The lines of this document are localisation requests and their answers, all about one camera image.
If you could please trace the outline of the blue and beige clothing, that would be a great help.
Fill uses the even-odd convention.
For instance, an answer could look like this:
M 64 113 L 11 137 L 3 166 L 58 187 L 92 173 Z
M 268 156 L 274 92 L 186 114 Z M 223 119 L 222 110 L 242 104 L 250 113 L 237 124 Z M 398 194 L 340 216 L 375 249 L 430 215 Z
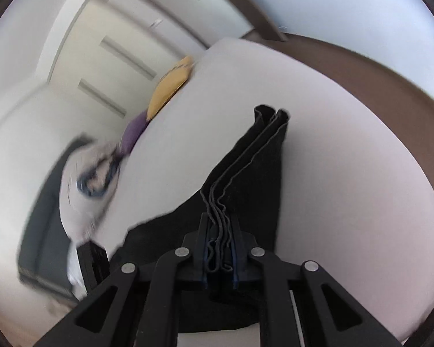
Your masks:
M 88 198 L 103 197 L 116 178 L 123 156 L 117 151 L 104 154 L 77 178 L 77 190 Z

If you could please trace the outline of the white bed mattress sheet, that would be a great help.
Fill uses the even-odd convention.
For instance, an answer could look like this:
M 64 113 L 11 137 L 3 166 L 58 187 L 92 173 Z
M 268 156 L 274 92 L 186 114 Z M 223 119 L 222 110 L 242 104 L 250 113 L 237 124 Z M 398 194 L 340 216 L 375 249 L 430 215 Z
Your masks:
M 264 104 L 289 115 L 275 252 L 322 264 L 406 346 L 434 346 L 434 190 L 364 104 L 297 60 L 225 38 L 120 165 L 90 235 L 109 257 L 130 229 L 201 189 Z

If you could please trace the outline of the black embroidered denim pants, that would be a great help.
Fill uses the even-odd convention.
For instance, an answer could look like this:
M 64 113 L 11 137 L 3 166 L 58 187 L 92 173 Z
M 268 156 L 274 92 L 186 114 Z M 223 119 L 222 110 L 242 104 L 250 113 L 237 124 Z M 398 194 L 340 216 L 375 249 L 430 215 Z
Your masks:
M 254 109 L 251 128 L 213 168 L 203 186 L 174 211 L 130 229 L 115 251 L 113 268 L 127 262 L 139 266 L 178 248 L 186 234 L 209 222 L 205 245 L 205 279 L 179 294 L 181 333 L 237 330 L 259 321 L 260 284 L 239 277 L 233 257 L 235 233 L 253 235 L 259 247 L 272 252 L 281 208 L 282 147 L 289 115 L 266 105 Z

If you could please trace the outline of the large white pillow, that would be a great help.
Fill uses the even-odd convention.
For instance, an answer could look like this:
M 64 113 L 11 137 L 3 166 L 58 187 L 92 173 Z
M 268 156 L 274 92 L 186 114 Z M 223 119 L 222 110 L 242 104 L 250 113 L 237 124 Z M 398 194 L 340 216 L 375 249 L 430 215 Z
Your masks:
M 66 235 L 74 243 L 86 241 L 97 228 L 116 192 L 120 168 L 109 190 L 101 198 L 88 198 L 79 192 L 77 178 L 90 164 L 114 150 L 120 154 L 119 144 L 115 141 L 89 143 L 71 153 L 63 168 L 59 212 Z

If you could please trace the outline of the purple cushion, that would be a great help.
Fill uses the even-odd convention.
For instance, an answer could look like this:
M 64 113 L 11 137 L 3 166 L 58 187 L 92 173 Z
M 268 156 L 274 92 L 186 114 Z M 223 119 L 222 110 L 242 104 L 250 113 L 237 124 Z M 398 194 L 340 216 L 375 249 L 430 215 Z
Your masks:
M 144 133 L 148 124 L 147 110 L 141 112 L 128 123 L 120 141 L 119 152 L 121 155 L 125 156 L 131 153 L 137 140 Z

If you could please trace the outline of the white door brown frame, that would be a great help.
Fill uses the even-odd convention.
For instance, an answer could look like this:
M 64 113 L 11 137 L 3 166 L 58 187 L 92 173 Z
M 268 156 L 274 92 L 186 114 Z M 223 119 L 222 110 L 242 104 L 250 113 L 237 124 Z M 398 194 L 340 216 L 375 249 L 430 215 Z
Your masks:
M 147 0 L 180 23 L 207 47 L 222 38 L 256 33 L 267 41 L 284 42 L 285 35 L 254 0 Z

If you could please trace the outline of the dark grey bed headboard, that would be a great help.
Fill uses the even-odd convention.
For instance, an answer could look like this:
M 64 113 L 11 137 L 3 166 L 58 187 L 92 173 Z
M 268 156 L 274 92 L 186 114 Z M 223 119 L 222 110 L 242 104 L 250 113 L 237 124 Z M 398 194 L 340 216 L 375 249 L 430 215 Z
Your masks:
M 49 171 L 27 219 L 17 260 L 22 284 L 69 303 L 76 298 L 66 272 L 70 240 L 60 220 L 59 191 L 71 153 L 92 142 L 85 135 L 73 139 Z

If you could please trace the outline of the yellow cushion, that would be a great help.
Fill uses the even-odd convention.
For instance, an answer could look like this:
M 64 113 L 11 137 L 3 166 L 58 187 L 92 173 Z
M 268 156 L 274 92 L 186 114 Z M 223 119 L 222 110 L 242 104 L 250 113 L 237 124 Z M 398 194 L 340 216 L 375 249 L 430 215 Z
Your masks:
M 194 67 L 192 56 L 186 56 L 178 61 L 159 81 L 153 91 L 150 104 L 146 113 L 146 120 L 151 121 L 175 96 L 175 93 L 189 80 Z

